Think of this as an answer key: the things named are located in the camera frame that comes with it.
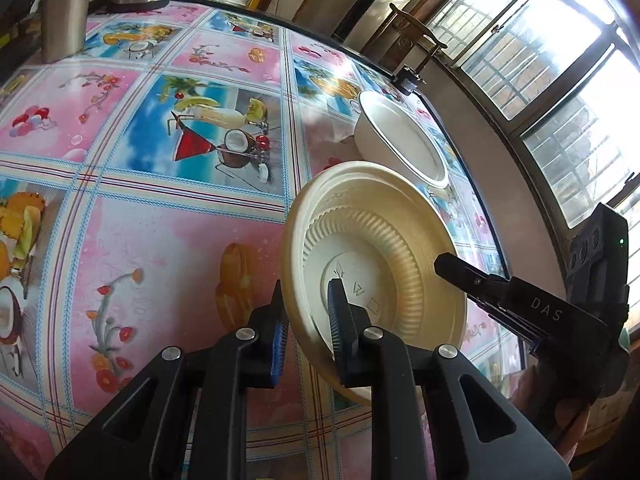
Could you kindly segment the person's right hand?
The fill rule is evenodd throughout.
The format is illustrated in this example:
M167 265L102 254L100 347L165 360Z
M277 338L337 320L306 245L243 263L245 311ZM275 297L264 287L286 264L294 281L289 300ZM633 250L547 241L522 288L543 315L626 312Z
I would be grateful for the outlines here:
M532 364L518 376L511 402L538 430L550 439L555 451L569 464L586 433L589 405L579 399L561 399L552 385L554 376L540 363Z

